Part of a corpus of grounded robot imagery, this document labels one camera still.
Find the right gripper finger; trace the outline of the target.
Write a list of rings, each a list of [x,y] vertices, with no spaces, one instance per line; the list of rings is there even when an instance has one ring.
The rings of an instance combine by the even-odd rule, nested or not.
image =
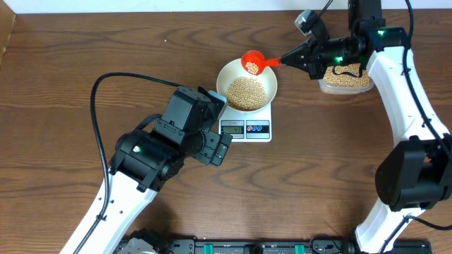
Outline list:
[[[284,66],[289,66],[293,68],[297,68],[299,70],[302,70],[306,73],[309,73],[309,67],[308,64],[305,61],[298,61],[298,60],[280,60],[281,64]]]
[[[301,58],[301,56],[310,54],[310,52],[311,52],[310,48],[311,48],[312,43],[313,43],[312,38],[305,40],[300,45],[298,45],[294,49],[290,50],[288,53],[282,55],[280,58],[280,61],[281,62],[294,61],[297,58]]]

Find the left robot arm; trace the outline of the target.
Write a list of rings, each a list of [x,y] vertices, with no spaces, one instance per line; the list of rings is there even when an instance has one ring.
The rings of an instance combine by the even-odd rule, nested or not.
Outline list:
[[[227,99],[180,86],[163,115],[151,115],[118,139],[107,178],[62,253],[112,253],[135,218],[192,157],[220,166],[232,136],[212,131]]]

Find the red plastic measuring scoop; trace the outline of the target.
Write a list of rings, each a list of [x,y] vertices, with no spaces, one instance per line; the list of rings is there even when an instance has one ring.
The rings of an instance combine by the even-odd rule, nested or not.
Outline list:
[[[267,59],[257,50],[246,52],[241,58],[241,64],[244,70],[252,75],[261,75],[266,67],[282,65],[280,58]]]

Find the pile of soybeans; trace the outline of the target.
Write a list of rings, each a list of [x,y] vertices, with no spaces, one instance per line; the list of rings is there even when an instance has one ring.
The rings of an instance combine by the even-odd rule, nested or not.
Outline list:
[[[237,111],[258,111],[270,104],[278,89],[277,79],[269,68],[262,73],[258,71],[257,64],[247,61],[244,70],[230,78],[230,84],[225,82],[224,73],[220,76],[223,84],[218,84],[218,88],[226,96],[229,107]],[[372,86],[359,64],[328,67],[321,84],[326,85],[323,91],[330,94],[353,94]]]

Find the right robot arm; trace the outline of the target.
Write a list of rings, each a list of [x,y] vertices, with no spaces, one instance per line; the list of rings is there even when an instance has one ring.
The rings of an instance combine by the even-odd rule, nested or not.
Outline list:
[[[417,74],[412,30],[389,27],[380,1],[350,1],[350,36],[332,39],[319,13],[295,20],[306,40],[281,64],[312,80],[330,66],[359,64],[377,87],[393,132],[394,147],[375,174],[377,201],[342,253],[392,253],[412,221],[451,196],[451,134],[436,115]]]

